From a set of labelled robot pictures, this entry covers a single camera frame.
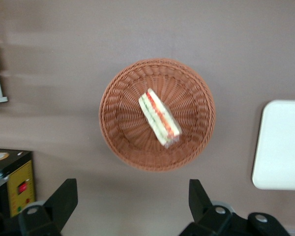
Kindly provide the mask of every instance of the metal screw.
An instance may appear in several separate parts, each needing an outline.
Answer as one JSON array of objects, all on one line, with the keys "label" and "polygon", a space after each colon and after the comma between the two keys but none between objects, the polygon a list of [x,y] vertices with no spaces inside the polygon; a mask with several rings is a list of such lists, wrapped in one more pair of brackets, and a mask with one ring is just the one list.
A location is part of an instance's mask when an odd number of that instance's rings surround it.
[{"label": "metal screw", "polygon": [[38,207],[33,207],[33,208],[30,208],[30,209],[28,210],[28,215],[31,215],[31,214],[34,214],[34,213],[36,213],[36,212],[37,212],[37,210],[38,210]]},{"label": "metal screw", "polygon": [[256,219],[259,220],[262,223],[267,222],[267,218],[264,215],[256,215]]},{"label": "metal screw", "polygon": [[225,214],[226,213],[225,209],[222,208],[222,207],[220,207],[220,206],[218,206],[217,208],[215,208],[215,211],[217,213],[219,213],[219,214]]}]

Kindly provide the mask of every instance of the white tray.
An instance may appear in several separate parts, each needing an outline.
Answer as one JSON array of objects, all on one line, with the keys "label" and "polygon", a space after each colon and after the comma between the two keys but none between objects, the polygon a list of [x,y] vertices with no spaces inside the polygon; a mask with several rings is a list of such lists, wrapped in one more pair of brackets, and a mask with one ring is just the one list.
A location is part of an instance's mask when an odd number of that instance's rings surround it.
[{"label": "white tray", "polygon": [[252,181],[259,189],[295,190],[295,101],[265,107]]}]

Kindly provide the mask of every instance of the plastic wrap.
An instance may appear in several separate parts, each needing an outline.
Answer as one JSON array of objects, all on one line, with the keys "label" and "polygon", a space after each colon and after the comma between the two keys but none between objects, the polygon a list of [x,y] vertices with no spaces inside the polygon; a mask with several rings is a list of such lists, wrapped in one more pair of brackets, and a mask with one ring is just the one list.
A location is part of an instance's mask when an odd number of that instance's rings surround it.
[{"label": "plastic wrap", "polygon": [[180,125],[152,89],[149,88],[139,98],[139,104],[162,146],[168,148],[179,141],[181,135]]}]

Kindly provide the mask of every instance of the brown woven basket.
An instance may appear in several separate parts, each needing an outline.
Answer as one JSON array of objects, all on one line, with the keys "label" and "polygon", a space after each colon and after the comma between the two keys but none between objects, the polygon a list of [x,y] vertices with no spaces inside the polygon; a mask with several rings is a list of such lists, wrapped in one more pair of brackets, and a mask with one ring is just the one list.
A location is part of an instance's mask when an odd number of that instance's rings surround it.
[{"label": "brown woven basket", "polygon": [[[152,88],[182,128],[180,141],[161,146],[138,102]],[[177,169],[207,145],[215,124],[215,106],[205,81],[172,59],[138,61],[107,86],[99,109],[102,134],[127,164],[146,171]]]}]

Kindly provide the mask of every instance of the yellow device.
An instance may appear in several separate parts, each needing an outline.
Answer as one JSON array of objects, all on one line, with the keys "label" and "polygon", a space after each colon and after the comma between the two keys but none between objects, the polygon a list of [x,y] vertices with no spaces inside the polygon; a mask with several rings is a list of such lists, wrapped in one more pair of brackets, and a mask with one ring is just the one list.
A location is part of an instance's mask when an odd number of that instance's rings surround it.
[{"label": "yellow device", "polygon": [[15,216],[35,200],[32,152],[0,149],[0,212]]}]

